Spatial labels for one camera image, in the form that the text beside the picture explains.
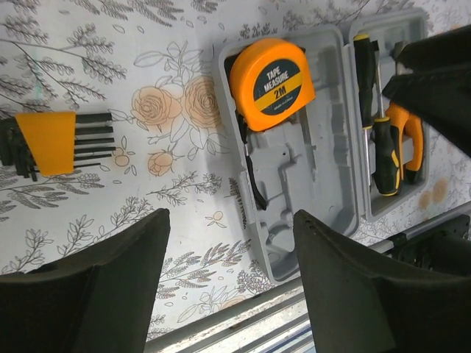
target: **floral tablecloth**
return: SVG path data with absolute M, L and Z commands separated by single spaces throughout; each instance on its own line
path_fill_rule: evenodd
M 159 207 L 171 237 L 148 338 L 272 287 L 251 252 L 213 92 L 227 41 L 423 7 L 430 33 L 467 24 L 465 0 L 0 0 L 0 118 L 111 112 L 100 167 L 38 182 L 0 168 L 0 272 L 29 271 Z M 372 244 L 471 199 L 471 163 L 436 132 L 430 181 L 354 238 Z

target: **screwdriver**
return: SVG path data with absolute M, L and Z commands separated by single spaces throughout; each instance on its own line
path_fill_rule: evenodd
M 397 61 L 397 57 L 406 46 L 406 42 L 398 42 L 394 45 L 392 52 L 393 59 L 396 61 L 396 75 L 409 73 L 404 66 Z M 424 132 L 422 121 L 415 114 L 410 113 L 394 102 L 389 103 L 386 114 L 391 118 L 391 133 L 396 146 L 397 156 L 399 157 L 401 180 L 414 184 L 417 182 L 424 157 Z M 403 136 L 404 132 L 412 138 L 414 144 L 414 156 L 412 160 L 406 163 L 404 171 L 403 162 Z
M 376 188 L 383 196 L 393 196 L 399 193 L 400 165 L 397 158 L 396 146 L 391 135 L 391 120 L 384 113 L 383 98 L 381 96 L 381 69 L 379 60 L 378 42 L 374 42 L 376 59 L 376 91 L 378 95 L 379 117 L 375 119 L 373 131 L 375 132 L 376 171 L 373 174 Z
M 363 127 L 366 171 L 368 185 L 371 185 L 369 169 L 369 132 L 373 126 L 371 105 L 373 85 L 375 83 L 375 50 L 367 34 L 358 34 L 353 38 L 355 48 L 356 78 L 358 82 L 358 100 L 360 102 L 361 125 Z

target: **tool tray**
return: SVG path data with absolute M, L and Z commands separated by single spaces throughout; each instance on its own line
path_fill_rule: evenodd
M 316 98 L 283 123 L 265 132 L 248 134 L 247 149 L 258 190 L 268 201 L 266 210 L 255 205 L 236 104 L 228 83 L 235 57 L 257 39 L 229 43 L 215 56 L 216 98 L 224 125 L 230 131 L 228 139 L 238 171 L 247 227 L 252 233 L 252 248 L 275 283 L 285 282 L 298 270 L 292 229 L 296 211 L 306 210 L 337 232 L 351 236 L 358 229 L 361 216 L 373 222 L 425 186 L 429 162 L 426 126 L 425 156 L 418 182 L 403 183 L 398 196 L 380 195 L 374 183 L 370 191 L 353 51 L 353 37 L 359 32 L 378 41 L 385 85 L 395 74 L 394 60 L 389 56 L 394 44 L 425 38 L 426 14 L 421 9 L 388 13 L 341 27 L 316 26 L 283 37 L 305 50 Z M 376 102 L 374 96 L 372 112 L 378 109 Z M 412 159 L 413 151 L 411 139 L 406 138 L 404 163 Z M 374 143 L 369 145 L 369 155 L 373 173 Z

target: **orange pliers handle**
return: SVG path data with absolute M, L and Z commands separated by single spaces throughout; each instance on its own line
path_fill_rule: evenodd
M 391 119 L 391 134 L 396 144 L 396 151 L 399 151 L 401 179 L 414 184 L 420 175 L 424 157 L 425 140 L 422 120 L 394 102 L 390 103 L 386 114 Z M 412 138 L 414 144 L 414 156 L 410 162 L 406 163 L 406 169 L 403 162 L 404 134 Z

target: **black label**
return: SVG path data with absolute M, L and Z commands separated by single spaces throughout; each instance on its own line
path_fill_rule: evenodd
M 264 114 L 278 115 L 296 101 L 301 84 L 301 70 L 296 63 L 288 59 L 275 60 L 260 72 L 255 81 L 255 105 Z

